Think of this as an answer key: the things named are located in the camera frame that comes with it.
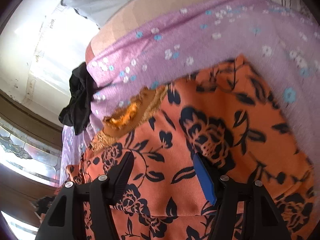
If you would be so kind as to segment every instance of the beige fabric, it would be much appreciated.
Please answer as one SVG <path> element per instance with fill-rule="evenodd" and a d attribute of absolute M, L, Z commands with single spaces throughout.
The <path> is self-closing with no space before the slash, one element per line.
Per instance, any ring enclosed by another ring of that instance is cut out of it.
<path fill-rule="evenodd" d="M 133 0 L 117 12 L 92 39 L 94 55 L 130 31 L 170 11 L 207 0 Z"/>

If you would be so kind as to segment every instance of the silver screw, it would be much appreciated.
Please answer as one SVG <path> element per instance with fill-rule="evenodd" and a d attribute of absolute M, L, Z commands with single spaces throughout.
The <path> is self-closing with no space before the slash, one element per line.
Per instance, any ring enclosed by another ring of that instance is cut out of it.
<path fill-rule="evenodd" d="M 66 184 L 65 184 L 65 187 L 72 187 L 73 186 L 73 182 L 72 181 L 68 181 Z"/>
<path fill-rule="evenodd" d="M 107 180 L 107 178 L 108 178 L 107 175 L 100 175 L 100 176 L 98 177 L 98 180 L 100 180 L 100 181 L 105 181 L 105 180 Z"/>
<path fill-rule="evenodd" d="M 228 181 L 228 180 L 229 180 L 229 176 L 227 176 L 227 175 L 222 175 L 222 176 L 220 177 L 220 179 L 221 179 L 222 181 Z"/>
<path fill-rule="evenodd" d="M 258 187 L 261 187 L 263 185 L 262 181 L 261 180 L 256 180 L 255 182 L 255 185 L 258 186 Z"/>

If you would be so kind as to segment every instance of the orange floral fabric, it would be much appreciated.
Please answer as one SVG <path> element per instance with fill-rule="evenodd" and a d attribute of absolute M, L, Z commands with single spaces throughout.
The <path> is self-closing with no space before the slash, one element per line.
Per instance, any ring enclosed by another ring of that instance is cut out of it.
<path fill-rule="evenodd" d="M 175 80 L 159 111 L 113 145 L 87 149 L 68 167 L 74 182 L 88 183 L 135 156 L 123 198 L 112 214 L 124 239 L 206 239 L 215 210 L 205 199 L 192 156 L 206 156 L 235 181 L 261 180 L 274 199 L 293 240 L 315 227 L 313 168 L 265 81 L 243 56 Z M 239 239 L 243 207 L 234 239 Z M 88 239 L 90 204 L 85 203 Z"/>

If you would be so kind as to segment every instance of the blue gripper pad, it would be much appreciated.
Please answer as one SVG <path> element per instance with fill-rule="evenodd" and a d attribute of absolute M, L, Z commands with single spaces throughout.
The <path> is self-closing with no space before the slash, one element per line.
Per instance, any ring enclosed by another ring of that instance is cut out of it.
<path fill-rule="evenodd" d="M 193 155 L 193 167 L 195 169 L 206 200 L 209 201 L 212 205 L 215 205 L 217 197 L 214 193 L 214 183 L 212 182 L 209 173 L 207 172 L 200 157 L 197 154 Z"/>

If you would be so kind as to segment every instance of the black cloth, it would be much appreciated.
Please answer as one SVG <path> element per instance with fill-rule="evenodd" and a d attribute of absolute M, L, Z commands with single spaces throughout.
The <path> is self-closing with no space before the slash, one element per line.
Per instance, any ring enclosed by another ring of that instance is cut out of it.
<path fill-rule="evenodd" d="M 88 73 L 85 62 L 72 71 L 69 84 L 71 99 L 69 105 L 61 111 L 59 121 L 64 125 L 73 126 L 75 135 L 78 135 L 89 123 L 93 95 L 93 78 Z"/>

